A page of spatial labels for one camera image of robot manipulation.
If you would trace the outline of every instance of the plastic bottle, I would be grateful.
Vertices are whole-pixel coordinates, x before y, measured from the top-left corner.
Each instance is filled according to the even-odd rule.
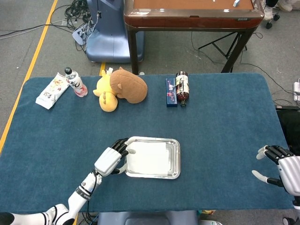
[[[76,71],[72,71],[70,67],[65,68],[67,82],[73,88],[75,94],[79,97],[86,96],[88,94],[87,87],[83,84],[80,76]]]
[[[186,101],[189,97],[188,73],[180,71],[176,74],[176,95],[180,106],[186,106]]]

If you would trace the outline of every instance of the metal tray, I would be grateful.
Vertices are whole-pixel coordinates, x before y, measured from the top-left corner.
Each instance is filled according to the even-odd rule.
[[[143,143],[166,143],[166,150],[169,151],[169,171],[168,174],[143,174],[131,170],[126,170],[125,173],[129,177],[144,177],[158,179],[176,179],[180,175],[180,144],[175,139],[169,138],[153,138],[153,137],[135,137],[135,142]]]

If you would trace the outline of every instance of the blue table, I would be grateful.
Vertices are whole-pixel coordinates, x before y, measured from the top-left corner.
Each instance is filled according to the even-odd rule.
[[[252,169],[277,177],[257,150],[286,146],[265,79],[259,74],[189,76],[186,108],[167,108],[165,79],[145,75],[147,98],[137,105],[120,99],[103,112],[92,94],[99,77],[83,77],[89,89],[68,89],[46,110],[36,97],[52,78],[32,78],[23,87],[0,157],[0,211],[34,213],[67,204],[103,150],[131,136],[174,138],[181,145],[181,174],[175,180],[103,179],[90,210],[231,210],[291,208],[282,188],[257,180]]]

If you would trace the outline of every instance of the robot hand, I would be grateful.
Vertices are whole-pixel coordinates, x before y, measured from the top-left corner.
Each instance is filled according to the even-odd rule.
[[[280,146],[267,145],[259,149],[256,158],[262,159],[265,156],[277,165],[280,179],[265,177],[256,170],[252,174],[265,183],[284,187],[293,196],[300,196],[300,156]]]
[[[95,169],[89,173],[69,197],[69,209],[63,204],[58,204],[46,212],[37,214],[0,213],[0,225],[72,225],[77,213],[91,199],[92,194],[101,184],[102,177],[110,174],[120,174],[126,170],[126,164],[118,169],[116,166],[123,157],[129,153],[135,153],[131,152],[131,150],[126,150],[126,147],[134,141],[135,138],[119,139],[111,147],[106,148],[95,162]]]

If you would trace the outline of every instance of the yellow plush toy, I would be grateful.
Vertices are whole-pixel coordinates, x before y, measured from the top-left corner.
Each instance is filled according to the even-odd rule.
[[[102,78],[97,82],[97,89],[93,90],[94,94],[99,97],[99,104],[101,109],[105,112],[112,112],[117,108],[118,100],[117,93],[112,90],[110,86],[110,75],[113,69],[109,68],[107,73],[102,70]]]

